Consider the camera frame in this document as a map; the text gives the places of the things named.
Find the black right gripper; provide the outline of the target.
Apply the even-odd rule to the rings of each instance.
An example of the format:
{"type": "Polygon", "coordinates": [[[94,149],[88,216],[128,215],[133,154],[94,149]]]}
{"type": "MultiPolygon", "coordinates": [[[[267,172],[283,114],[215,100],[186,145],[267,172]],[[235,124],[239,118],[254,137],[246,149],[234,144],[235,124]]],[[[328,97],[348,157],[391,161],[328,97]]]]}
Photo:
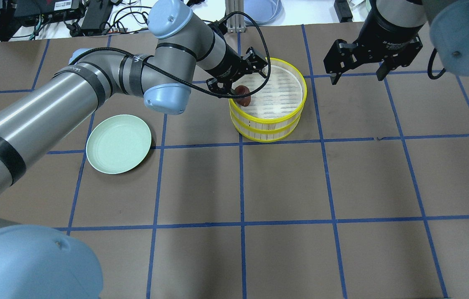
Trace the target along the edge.
{"type": "Polygon", "coordinates": [[[381,63],[376,76],[382,81],[391,71],[411,65],[422,48],[419,36],[405,42],[399,49],[386,41],[366,45],[357,40],[347,43],[337,39],[324,57],[323,63],[332,85],[336,85],[344,73],[369,63],[381,63]]]}

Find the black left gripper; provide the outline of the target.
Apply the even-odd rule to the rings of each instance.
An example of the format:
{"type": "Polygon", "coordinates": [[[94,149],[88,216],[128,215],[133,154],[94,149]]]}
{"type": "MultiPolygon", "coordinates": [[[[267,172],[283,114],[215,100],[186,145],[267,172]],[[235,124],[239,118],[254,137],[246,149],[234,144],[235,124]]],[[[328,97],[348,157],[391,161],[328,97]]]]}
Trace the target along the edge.
{"type": "Polygon", "coordinates": [[[269,56],[263,55],[253,47],[249,47],[244,56],[227,49],[219,65],[206,72],[213,76],[206,80],[206,85],[216,97],[237,97],[233,83],[245,75],[259,74],[264,78],[263,83],[254,91],[244,93],[244,96],[251,96],[263,89],[269,81],[269,56]]]}

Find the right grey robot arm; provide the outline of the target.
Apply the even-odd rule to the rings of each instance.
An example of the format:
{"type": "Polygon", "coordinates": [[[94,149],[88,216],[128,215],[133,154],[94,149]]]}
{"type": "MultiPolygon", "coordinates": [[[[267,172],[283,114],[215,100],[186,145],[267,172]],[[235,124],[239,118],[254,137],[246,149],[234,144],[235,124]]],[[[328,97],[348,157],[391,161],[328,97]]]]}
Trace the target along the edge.
{"type": "Polygon", "coordinates": [[[333,85],[345,72],[367,63],[381,63],[379,81],[408,67],[423,48],[419,30],[426,23],[434,47],[429,78],[446,72],[469,76],[469,0],[370,0],[369,5],[356,40],[335,40],[323,60],[333,85]]]}

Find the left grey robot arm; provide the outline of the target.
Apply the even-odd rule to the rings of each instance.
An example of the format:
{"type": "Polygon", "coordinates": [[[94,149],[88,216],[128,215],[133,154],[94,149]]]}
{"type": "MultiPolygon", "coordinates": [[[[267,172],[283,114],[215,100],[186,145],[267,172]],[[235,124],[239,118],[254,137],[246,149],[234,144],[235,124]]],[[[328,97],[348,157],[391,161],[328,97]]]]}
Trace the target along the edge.
{"type": "MultiPolygon", "coordinates": [[[[0,194],[116,93],[143,97],[157,112],[182,114],[191,90],[245,98],[232,84],[245,75],[271,75],[268,49],[240,56],[220,25],[205,23],[179,0],[157,1],[147,18],[154,55],[99,47],[76,51],[41,88],[0,111],[0,194]]],[[[103,272],[84,242],[41,225],[0,219],[0,299],[98,299],[103,272]]]]}

